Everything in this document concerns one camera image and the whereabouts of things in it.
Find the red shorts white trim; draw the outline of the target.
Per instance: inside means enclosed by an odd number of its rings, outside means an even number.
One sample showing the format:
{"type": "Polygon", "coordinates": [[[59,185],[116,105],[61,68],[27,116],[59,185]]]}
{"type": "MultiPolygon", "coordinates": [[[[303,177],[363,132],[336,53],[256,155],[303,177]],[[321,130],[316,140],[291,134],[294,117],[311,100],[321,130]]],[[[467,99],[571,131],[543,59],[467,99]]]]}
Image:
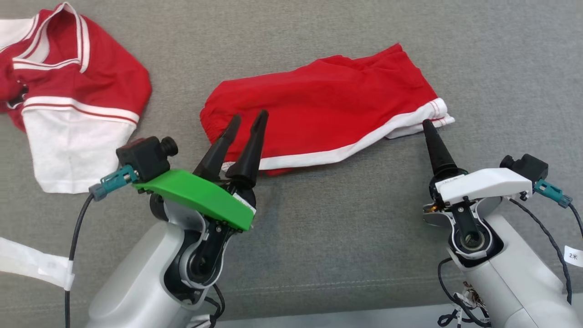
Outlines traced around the red shorts white trim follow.
{"type": "Polygon", "coordinates": [[[224,169],[240,156],[262,110],[269,118],[260,170],[273,176],[341,162],[381,139],[421,132],[424,120],[436,127],[455,121],[400,44],[372,56],[335,55],[289,72],[220,83],[200,122],[214,143],[240,116],[224,169]]]}

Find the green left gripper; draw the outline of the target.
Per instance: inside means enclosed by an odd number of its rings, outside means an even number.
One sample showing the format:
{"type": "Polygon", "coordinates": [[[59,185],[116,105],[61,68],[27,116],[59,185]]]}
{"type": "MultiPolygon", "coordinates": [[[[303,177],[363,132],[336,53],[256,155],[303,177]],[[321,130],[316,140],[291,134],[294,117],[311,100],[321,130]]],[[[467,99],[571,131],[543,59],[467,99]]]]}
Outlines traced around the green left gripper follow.
{"type": "MultiPolygon", "coordinates": [[[[251,190],[256,186],[268,118],[268,111],[261,110],[250,128],[249,139],[238,160],[226,172],[225,176],[233,189],[251,190]]],[[[235,115],[196,166],[194,174],[171,169],[151,181],[135,183],[134,187],[152,191],[214,220],[225,221],[234,229],[249,231],[256,209],[238,193],[232,195],[208,181],[220,180],[221,167],[240,124],[240,115],[235,115]]]]}

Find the red white basketball jersey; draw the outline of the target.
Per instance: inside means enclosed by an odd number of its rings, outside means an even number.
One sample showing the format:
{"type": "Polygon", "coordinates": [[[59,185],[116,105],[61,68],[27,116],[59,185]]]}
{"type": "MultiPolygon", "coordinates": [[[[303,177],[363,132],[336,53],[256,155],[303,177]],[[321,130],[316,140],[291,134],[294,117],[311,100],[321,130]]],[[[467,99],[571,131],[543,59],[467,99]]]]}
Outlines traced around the red white basketball jersey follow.
{"type": "Polygon", "coordinates": [[[85,193],[117,170],[151,92],[147,69],[68,2],[0,19],[0,113],[27,135],[46,193],[85,193]]]}

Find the red and white striped garment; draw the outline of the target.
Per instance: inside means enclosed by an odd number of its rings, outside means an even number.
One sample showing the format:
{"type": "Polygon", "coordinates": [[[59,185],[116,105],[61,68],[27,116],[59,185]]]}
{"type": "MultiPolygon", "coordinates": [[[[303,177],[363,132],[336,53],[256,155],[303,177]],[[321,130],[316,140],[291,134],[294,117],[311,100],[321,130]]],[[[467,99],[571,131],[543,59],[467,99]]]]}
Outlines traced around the red and white striped garment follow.
{"type": "MultiPolygon", "coordinates": [[[[210,146],[199,113],[224,80],[400,43],[455,122],[458,166],[529,153],[583,214],[583,0],[71,0],[150,73],[135,137],[171,136],[172,166],[210,146]]],[[[422,133],[343,162],[262,177],[254,228],[231,239],[224,320],[444,304],[448,233],[425,224],[422,133]]]]}

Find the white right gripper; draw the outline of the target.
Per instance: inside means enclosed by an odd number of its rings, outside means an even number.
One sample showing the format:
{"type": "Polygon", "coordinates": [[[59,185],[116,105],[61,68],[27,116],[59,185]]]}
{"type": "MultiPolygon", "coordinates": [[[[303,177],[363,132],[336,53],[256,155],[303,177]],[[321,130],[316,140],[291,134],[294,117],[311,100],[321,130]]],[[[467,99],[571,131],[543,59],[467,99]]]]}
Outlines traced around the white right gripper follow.
{"type": "MultiPolygon", "coordinates": [[[[433,121],[424,120],[422,125],[433,174],[458,170],[433,121]]],[[[443,202],[450,204],[460,203],[465,197],[472,201],[497,196],[518,199],[522,193],[527,199],[532,196],[531,181],[508,168],[487,168],[451,177],[437,182],[436,189],[443,202]]]]}

